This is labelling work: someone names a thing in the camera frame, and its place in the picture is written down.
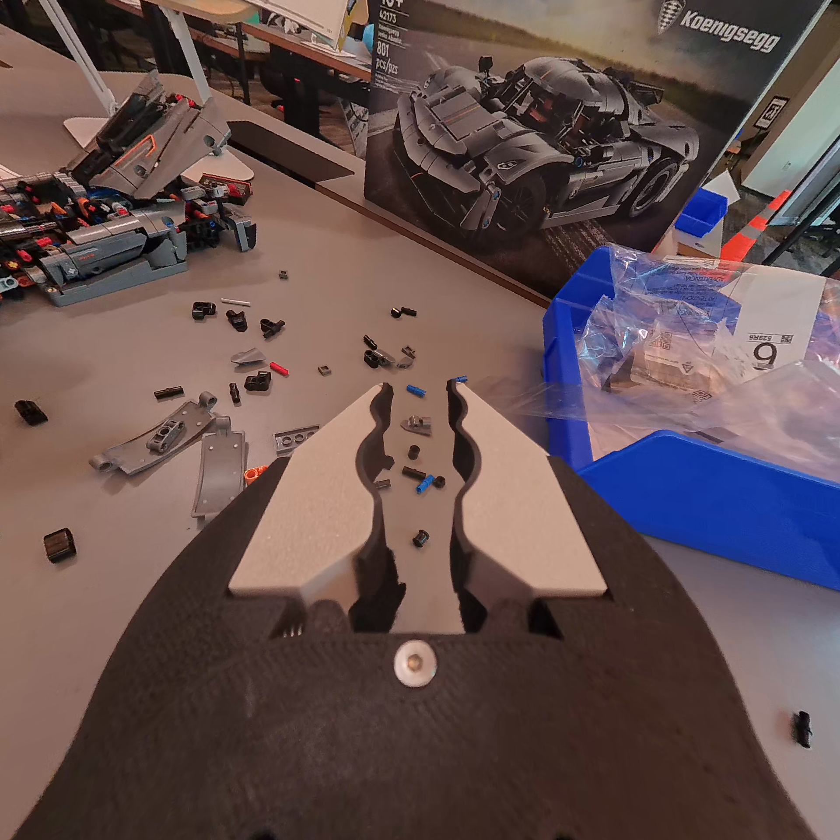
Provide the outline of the yellow printed booklet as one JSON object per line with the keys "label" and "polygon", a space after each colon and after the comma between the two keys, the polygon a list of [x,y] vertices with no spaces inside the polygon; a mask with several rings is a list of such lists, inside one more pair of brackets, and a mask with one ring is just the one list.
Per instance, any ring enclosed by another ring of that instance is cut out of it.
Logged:
{"label": "yellow printed booklet", "polygon": [[337,49],[350,51],[351,48],[355,49],[357,45],[363,43],[364,31],[370,23],[368,3],[367,1],[344,1],[342,4],[343,17]]}

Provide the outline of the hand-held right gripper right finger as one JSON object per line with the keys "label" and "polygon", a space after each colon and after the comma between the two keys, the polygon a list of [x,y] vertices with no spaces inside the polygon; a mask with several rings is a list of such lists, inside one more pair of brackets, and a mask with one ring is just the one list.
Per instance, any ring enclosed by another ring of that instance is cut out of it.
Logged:
{"label": "hand-held right gripper right finger", "polygon": [[450,574],[464,630],[499,605],[595,599],[607,584],[549,453],[465,383],[448,382],[455,499]]}

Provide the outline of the black battery pack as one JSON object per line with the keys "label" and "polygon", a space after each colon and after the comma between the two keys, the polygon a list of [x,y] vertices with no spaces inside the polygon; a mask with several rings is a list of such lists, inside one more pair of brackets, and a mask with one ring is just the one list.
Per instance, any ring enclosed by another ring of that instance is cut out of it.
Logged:
{"label": "black battery pack", "polygon": [[198,184],[205,194],[213,200],[244,206],[253,194],[251,184],[234,178],[222,178],[217,175],[203,174]]}

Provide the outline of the wooden background desk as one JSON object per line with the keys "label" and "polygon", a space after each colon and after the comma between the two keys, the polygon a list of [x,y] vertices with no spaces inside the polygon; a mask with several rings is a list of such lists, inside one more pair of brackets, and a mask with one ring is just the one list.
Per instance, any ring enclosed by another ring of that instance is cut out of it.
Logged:
{"label": "wooden background desk", "polygon": [[259,11],[246,2],[170,2],[152,1],[152,4],[171,9],[184,15],[205,19],[218,25],[241,25],[243,32],[255,36],[294,54],[365,82],[371,81],[371,62],[334,50],[322,49],[297,35],[287,35],[278,27],[269,27],[249,21]]}

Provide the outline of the blue plastic bin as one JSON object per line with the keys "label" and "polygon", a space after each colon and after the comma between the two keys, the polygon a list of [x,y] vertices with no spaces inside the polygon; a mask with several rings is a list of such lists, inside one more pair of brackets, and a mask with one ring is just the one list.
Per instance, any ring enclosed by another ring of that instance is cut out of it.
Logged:
{"label": "blue plastic bin", "polygon": [[585,465],[548,429],[549,452],[637,530],[838,590],[838,482],[670,432]]}

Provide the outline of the grey lego car model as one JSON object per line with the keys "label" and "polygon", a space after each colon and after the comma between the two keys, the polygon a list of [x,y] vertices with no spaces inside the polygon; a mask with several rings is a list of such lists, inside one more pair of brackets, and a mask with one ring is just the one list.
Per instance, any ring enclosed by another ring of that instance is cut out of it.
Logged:
{"label": "grey lego car model", "polygon": [[179,274],[225,231],[254,249],[241,206],[185,176],[229,135],[214,99],[167,93],[147,74],[71,163],[2,179],[2,293],[32,286],[65,307]]}

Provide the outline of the lego set box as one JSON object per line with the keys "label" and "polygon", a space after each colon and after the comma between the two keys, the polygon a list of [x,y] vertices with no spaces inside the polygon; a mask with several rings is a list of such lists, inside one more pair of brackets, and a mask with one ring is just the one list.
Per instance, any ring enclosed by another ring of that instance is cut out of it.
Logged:
{"label": "lego set box", "polygon": [[829,4],[369,2],[364,197],[552,298],[660,242]]}

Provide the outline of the white book stand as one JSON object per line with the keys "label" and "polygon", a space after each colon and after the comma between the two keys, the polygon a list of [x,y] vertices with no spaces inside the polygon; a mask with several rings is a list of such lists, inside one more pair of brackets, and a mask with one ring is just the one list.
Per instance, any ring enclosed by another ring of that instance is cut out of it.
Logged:
{"label": "white book stand", "polygon": [[[65,46],[69,49],[73,59],[76,61],[77,66],[87,79],[90,88],[100,101],[107,117],[111,117],[119,109],[118,102],[102,78],[99,70],[95,67],[76,31],[71,26],[69,18],[60,8],[57,1],[41,1],[40,5],[45,10],[50,22],[56,28]],[[192,2],[154,2],[154,5],[162,10],[175,38],[182,48],[186,64],[190,69],[196,86],[197,101],[201,104],[211,101],[213,99],[212,92],[205,79],[203,68],[184,16],[184,12],[197,15],[198,7]],[[64,126],[79,146],[83,147],[94,138],[97,131],[104,126],[105,122],[106,118],[78,117],[67,119],[64,121]],[[226,141],[223,142],[219,150],[213,151],[213,156],[213,162],[210,162],[208,159],[199,161],[186,170],[185,175],[200,178],[203,174],[208,173],[219,177],[233,178],[241,182],[250,182],[253,179],[253,171],[227,149]]]}

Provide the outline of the pile of clear plastic bags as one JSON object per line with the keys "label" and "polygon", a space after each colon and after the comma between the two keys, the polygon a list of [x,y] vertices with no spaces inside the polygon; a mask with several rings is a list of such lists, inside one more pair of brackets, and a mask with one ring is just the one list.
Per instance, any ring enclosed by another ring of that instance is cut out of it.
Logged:
{"label": "pile of clear plastic bags", "polygon": [[655,432],[838,482],[838,281],[599,248],[543,321],[542,380],[479,385],[588,464]]}

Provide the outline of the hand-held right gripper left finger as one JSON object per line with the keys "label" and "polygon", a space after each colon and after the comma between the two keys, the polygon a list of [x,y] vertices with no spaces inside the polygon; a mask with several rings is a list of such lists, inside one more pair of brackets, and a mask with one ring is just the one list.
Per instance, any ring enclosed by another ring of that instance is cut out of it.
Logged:
{"label": "hand-held right gripper left finger", "polygon": [[393,465],[384,445],[393,396],[390,384],[373,386],[287,459],[231,595],[278,596],[302,610],[332,601],[357,632],[392,630],[406,587],[375,482]]}

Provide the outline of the black office chair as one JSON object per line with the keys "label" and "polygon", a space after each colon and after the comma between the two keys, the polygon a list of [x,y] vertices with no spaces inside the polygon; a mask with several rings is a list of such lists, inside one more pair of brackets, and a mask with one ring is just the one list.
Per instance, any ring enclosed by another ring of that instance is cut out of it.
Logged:
{"label": "black office chair", "polygon": [[259,63],[259,81],[278,96],[287,124],[328,143],[320,131],[322,92],[367,108],[370,82],[357,74],[325,66],[313,58],[269,44],[268,58]]}

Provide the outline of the small blue bin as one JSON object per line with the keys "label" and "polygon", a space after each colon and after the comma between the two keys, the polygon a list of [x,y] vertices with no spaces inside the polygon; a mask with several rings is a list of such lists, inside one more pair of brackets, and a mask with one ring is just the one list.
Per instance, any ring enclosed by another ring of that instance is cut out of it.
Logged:
{"label": "small blue bin", "polygon": [[682,234],[704,238],[726,216],[728,207],[727,195],[701,187],[675,220],[674,228]]}

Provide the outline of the dark table hatch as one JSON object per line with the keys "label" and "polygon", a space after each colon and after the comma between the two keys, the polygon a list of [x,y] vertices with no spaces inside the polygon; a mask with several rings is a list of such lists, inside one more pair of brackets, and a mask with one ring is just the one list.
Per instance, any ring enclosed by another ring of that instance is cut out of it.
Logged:
{"label": "dark table hatch", "polygon": [[228,146],[315,188],[354,172],[251,121],[231,121]]}

